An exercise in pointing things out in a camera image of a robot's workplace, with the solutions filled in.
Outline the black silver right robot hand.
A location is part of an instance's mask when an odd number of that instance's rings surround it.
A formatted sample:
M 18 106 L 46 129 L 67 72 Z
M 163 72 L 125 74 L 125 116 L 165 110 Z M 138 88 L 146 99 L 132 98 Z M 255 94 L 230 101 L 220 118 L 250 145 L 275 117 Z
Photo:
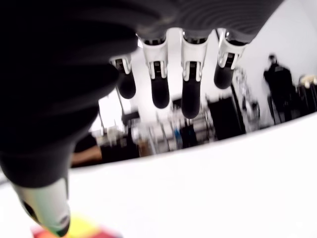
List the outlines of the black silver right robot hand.
M 279 0 L 3 0 L 0 167 L 26 213 L 58 237 L 70 226 L 68 169 L 98 101 L 131 76 L 143 43 L 158 108 L 168 105 L 168 29 L 182 29 L 182 112 L 199 110 L 208 36 L 223 28 L 214 83 L 231 85 Z

